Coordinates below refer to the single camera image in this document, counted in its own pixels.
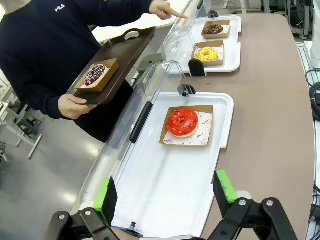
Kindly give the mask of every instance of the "fila logo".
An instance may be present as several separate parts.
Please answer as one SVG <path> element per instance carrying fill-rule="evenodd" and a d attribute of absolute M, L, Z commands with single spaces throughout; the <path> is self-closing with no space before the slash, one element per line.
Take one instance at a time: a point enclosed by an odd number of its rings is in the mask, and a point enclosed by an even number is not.
<path fill-rule="evenodd" d="M 58 7 L 55 9 L 55 11 L 58 12 L 58 11 L 62 10 L 62 9 L 65 8 L 65 7 L 66 7 L 65 5 L 61 4 L 61 6 L 58 6 Z"/>

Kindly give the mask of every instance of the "navy sweatshirt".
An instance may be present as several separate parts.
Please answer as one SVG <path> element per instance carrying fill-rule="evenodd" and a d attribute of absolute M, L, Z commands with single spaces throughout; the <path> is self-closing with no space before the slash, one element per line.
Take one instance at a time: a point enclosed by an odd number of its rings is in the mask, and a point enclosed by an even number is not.
<path fill-rule="evenodd" d="M 32 0 L 0 23 L 0 69 L 20 101 L 61 118 L 58 100 L 101 48 L 87 25 L 121 26 L 152 0 Z"/>

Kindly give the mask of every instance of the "person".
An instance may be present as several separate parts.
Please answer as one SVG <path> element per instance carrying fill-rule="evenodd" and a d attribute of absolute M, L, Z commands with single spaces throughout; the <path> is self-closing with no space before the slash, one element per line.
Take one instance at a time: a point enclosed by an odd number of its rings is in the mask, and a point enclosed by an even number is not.
<path fill-rule="evenodd" d="M 0 0 L 0 69 L 22 103 L 53 119 L 69 119 L 106 142 L 132 88 L 124 81 L 106 105 L 66 94 L 100 50 L 88 25 L 121 26 L 142 14 L 186 18 L 164 0 Z"/>

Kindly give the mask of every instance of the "red frosted donut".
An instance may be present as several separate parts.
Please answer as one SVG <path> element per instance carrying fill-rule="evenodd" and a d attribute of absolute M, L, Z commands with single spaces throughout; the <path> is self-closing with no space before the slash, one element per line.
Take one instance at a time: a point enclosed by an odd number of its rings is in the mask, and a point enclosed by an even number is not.
<path fill-rule="evenodd" d="M 185 138 L 192 135 L 198 125 L 198 116 L 195 111 L 182 108 L 174 111 L 166 123 L 166 128 L 173 136 Z"/>

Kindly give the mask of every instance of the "sleeve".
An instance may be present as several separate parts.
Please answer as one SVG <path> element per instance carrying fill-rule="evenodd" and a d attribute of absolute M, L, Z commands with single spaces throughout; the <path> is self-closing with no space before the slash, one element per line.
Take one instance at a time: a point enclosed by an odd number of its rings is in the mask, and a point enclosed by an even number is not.
<path fill-rule="evenodd" d="M 60 96 L 37 83 L 32 71 L 17 59 L 0 52 L 0 69 L 11 83 L 13 90 L 22 103 L 28 104 L 34 110 L 40 110 L 50 118 L 62 118 L 58 107 Z"/>
<path fill-rule="evenodd" d="M 121 26 L 149 13 L 153 0 L 73 0 L 87 25 Z"/>

